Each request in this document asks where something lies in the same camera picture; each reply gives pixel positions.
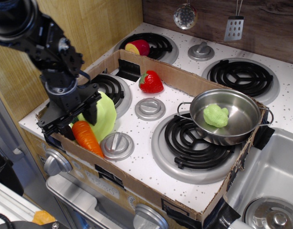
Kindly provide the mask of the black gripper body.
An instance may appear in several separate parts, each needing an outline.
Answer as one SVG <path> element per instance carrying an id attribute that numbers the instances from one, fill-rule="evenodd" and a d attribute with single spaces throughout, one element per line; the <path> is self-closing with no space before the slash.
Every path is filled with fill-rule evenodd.
<path id="1" fill-rule="evenodd" d="M 49 89 L 49 98 L 47 109 L 37 123 L 45 136 L 58 133 L 58 125 L 70 125 L 74 118 L 82 114 L 87 104 L 98 102 L 101 95 L 97 84 L 80 88 L 74 81 L 68 91 L 64 88 Z"/>

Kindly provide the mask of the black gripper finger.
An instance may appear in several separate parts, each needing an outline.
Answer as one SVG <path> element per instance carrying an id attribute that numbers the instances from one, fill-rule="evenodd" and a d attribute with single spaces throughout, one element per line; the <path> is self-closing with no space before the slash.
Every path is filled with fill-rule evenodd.
<path id="1" fill-rule="evenodd" d="M 83 117 L 90 124 L 95 125 L 97 123 L 97 102 L 93 101 L 90 104 L 87 104 L 82 112 Z"/>
<path id="2" fill-rule="evenodd" d="M 75 140 L 75 136 L 74 136 L 72 129 L 69 125 L 66 125 L 66 126 L 58 125 L 57 129 L 58 129 L 58 133 L 60 135 L 64 136 L 65 138 L 67 138 L 69 140 Z"/>

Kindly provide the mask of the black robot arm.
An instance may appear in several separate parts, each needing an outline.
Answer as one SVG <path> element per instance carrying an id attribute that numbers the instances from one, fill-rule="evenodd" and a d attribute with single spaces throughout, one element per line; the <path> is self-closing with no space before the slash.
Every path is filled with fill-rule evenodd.
<path id="1" fill-rule="evenodd" d="M 60 133 L 74 140 L 70 123 L 79 114 L 89 123 L 97 123 L 96 104 L 101 95 L 81 70 L 82 54 L 35 0 L 0 0 L 0 46 L 26 53 L 41 71 L 49 103 L 37 125 L 46 137 Z"/>

